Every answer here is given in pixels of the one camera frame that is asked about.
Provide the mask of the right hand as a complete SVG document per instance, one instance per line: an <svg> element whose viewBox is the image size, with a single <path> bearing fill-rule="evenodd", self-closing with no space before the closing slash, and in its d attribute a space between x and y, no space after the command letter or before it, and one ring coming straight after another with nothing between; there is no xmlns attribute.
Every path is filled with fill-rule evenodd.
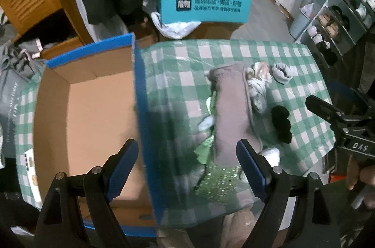
<svg viewBox="0 0 375 248"><path fill-rule="evenodd" d="M347 167L346 185L349 190L359 182L374 186L375 185L375 166L361 168L359 162L353 155L350 156Z"/></svg>

